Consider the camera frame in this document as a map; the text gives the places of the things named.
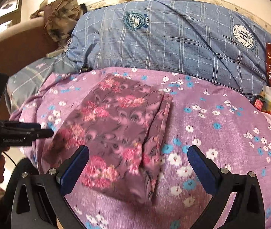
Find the maroon pink floral garment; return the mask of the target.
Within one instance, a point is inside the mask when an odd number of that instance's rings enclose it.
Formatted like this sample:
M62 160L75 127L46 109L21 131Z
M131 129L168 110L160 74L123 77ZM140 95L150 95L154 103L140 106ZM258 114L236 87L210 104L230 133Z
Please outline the maroon pink floral garment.
M71 111L45 148L57 167L85 145L81 183L112 198L150 205L172 97L142 82L105 76Z

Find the grey blue plaid pillow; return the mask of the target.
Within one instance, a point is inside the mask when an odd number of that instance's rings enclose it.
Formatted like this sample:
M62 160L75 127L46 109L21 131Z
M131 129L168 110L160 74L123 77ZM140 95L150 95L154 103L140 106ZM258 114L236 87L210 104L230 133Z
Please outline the grey blue plaid pillow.
M79 72L80 68L69 60L66 54L48 58L43 57L25 66L9 77L5 89L5 103L9 114L12 114L30 96L36 94L48 77L54 74Z

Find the purple floral bed sheet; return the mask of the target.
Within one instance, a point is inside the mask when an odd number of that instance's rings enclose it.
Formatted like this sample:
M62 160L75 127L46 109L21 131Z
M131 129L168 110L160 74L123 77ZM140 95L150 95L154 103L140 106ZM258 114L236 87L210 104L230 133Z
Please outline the purple floral bed sheet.
M209 201L187 162L195 143L219 167L257 175L271 228L271 118L243 95L182 74L108 67L83 74L52 74L34 96L14 109L12 120L37 122L57 131L64 119L107 74L154 86L173 96L162 143L157 203L151 208L127 204L76 185L68 202L88 228L190 228Z

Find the brown wooden headboard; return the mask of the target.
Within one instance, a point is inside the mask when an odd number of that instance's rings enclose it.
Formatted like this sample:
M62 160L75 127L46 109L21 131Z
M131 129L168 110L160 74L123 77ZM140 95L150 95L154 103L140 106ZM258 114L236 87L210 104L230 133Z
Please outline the brown wooden headboard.
M11 76L57 48L42 17L11 26L0 33L0 73Z

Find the small red labelled bottle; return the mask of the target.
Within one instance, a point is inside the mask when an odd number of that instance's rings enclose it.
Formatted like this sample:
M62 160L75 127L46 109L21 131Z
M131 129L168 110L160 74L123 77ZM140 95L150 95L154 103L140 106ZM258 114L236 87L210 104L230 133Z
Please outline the small red labelled bottle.
M262 95L257 95L253 101L253 106L257 110L262 111L264 106L264 97Z

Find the beige floral cloth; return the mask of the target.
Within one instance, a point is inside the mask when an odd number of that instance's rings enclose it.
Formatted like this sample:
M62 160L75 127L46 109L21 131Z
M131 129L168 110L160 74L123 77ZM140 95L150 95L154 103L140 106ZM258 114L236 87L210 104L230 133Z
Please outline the beige floral cloth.
M30 19L43 17L44 29L59 47L71 38L78 20L87 12L84 3L77 0L55 0L30 15Z

